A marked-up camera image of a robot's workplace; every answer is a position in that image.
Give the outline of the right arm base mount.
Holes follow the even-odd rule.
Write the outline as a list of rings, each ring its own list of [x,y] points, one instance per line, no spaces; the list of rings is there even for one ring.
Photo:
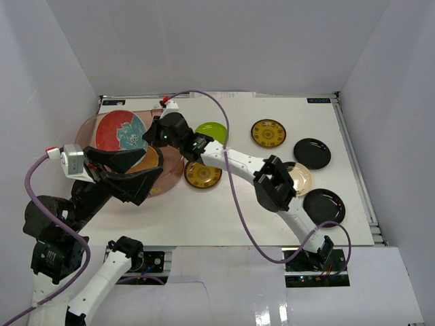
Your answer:
[[[309,262],[304,253],[299,253],[285,265],[285,285],[292,288],[349,287],[350,280],[345,268],[338,276],[333,276],[345,264],[345,253],[334,249],[322,268]]]

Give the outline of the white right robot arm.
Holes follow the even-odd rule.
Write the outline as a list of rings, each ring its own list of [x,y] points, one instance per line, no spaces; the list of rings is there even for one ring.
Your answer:
[[[330,265],[334,243],[329,236],[318,234],[277,156],[257,158],[229,149],[210,136],[194,132],[178,112],[154,117],[143,140],[153,147],[174,147],[190,162],[220,168],[229,177],[238,176],[249,182],[260,206],[278,214],[299,239],[297,252],[305,254],[308,265],[317,271]]]

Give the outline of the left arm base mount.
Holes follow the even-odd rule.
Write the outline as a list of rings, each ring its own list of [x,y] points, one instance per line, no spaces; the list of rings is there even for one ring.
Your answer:
[[[145,248],[118,281],[121,285],[165,285],[171,271],[172,251]]]

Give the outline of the red plate with teal flower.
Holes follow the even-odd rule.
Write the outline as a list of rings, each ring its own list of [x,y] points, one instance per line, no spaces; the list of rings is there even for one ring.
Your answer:
[[[142,139],[146,131],[141,118],[131,111],[115,110],[103,116],[97,126],[95,143],[104,151],[147,150]]]

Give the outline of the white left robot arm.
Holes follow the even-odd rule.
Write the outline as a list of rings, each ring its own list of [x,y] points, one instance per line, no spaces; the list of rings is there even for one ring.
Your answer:
[[[79,294],[70,292],[91,258],[81,230],[112,198],[142,204],[162,173],[162,157],[153,167],[133,172],[145,155],[143,148],[104,151],[64,145],[47,149],[26,173],[30,202],[23,231],[36,241],[31,258],[33,299],[26,311],[30,325],[89,325],[112,288],[128,271],[142,267],[142,242],[122,236],[109,242],[106,261]],[[73,179],[70,198],[38,196],[33,191],[33,173],[46,160],[58,160],[65,176]]]

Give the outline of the blue-green glazed plate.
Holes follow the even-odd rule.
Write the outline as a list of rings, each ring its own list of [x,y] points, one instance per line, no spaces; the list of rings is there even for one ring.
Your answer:
[[[163,170],[164,169],[164,155],[162,154],[161,151],[158,151],[157,154],[158,154],[158,168],[160,170]]]

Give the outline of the orange woven bamboo plate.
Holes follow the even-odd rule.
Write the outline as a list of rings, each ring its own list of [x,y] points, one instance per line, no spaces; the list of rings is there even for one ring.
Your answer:
[[[142,170],[155,168],[159,165],[159,154],[153,147],[147,148],[147,153],[139,163],[126,171],[126,174],[137,173]]]

